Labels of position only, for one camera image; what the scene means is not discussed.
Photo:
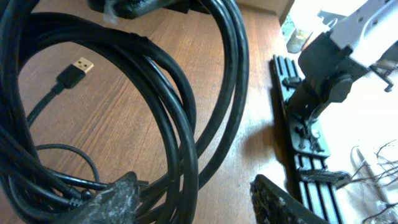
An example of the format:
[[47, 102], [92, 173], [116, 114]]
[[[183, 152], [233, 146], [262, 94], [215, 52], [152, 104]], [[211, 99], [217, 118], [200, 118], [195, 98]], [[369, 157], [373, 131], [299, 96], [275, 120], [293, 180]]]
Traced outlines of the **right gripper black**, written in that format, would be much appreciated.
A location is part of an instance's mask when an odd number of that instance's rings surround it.
[[134, 19], [161, 8], [184, 14], [189, 11], [209, 14], [197, 0], [87, 0], [87, 4], [94, 11], [124, 19]]

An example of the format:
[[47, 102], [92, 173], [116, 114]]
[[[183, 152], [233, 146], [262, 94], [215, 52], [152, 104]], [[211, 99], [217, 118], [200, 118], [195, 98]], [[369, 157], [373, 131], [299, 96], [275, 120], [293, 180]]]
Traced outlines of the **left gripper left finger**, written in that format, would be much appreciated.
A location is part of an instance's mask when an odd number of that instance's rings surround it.
[[82, 206], [62, 215], [55, 224], [134, 224], [139, 205], [135, 172], [128, 172]]

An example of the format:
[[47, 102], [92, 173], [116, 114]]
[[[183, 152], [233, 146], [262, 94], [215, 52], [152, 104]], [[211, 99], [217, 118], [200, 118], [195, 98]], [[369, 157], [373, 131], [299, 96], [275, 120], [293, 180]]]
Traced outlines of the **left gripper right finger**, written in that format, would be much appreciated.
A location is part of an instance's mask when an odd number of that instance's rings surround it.
[[328, 223], [262, 174], [255, 176], [251, 182], [250, 196], [257, 223]]

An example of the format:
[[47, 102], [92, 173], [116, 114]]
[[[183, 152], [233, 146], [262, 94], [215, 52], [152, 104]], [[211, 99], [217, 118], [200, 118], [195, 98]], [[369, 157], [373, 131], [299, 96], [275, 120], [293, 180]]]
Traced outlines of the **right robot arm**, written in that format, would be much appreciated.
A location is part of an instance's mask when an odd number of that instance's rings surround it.
[[[233, 50], [226, 54], [229, 72], [248, 73], [246, 31], [235, 1], [88, 0], [88, 5], [94, 11], [125, 19], [160, 8], [211, 14]], [[352, 83], [368, 73], [397, 42], [397, 35], [389, 28], [395, 22], [397, 1], [367, 1], [352, 15], [322, 32], [298, 59], [305, 79], [285, 104], [289, 115], [311, 121], [330, 103], [343, 102]]]

